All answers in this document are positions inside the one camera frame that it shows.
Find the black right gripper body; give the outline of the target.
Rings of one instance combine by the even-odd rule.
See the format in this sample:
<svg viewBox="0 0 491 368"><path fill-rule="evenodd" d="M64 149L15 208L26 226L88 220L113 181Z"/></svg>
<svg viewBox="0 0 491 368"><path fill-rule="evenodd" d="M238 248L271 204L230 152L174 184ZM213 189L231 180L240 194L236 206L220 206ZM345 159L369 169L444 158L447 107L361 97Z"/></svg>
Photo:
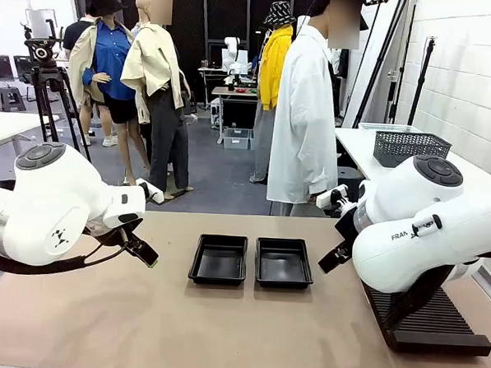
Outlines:
<svg viewBox="0 0 491 368"><path fill-rule="evenodd" d="M352 250L354 240L356 239L357 229L354 224L354 214L357 211L357 205L353 203L348 209L344 208L341 217L335 224L336 230L342 235L343 242L336 247L338 255L349 255Z"/></svg>

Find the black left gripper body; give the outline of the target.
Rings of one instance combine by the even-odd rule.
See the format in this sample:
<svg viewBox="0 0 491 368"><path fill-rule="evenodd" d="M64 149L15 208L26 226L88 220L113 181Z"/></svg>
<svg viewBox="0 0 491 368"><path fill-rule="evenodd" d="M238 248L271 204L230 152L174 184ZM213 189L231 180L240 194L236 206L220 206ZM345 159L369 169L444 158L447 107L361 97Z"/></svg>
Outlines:
<svg viewBox="0 0 491 368"><path fill-rule="evenodd" d="M146 252L147 243L140 237L136 236L136 234L133 232L136 228L137 226L132 223L128 223L122 226L121 228L121 230L123 231L123 233L121 234L121 237L123 238L122 246L130 254L144 255Z"/></svg>

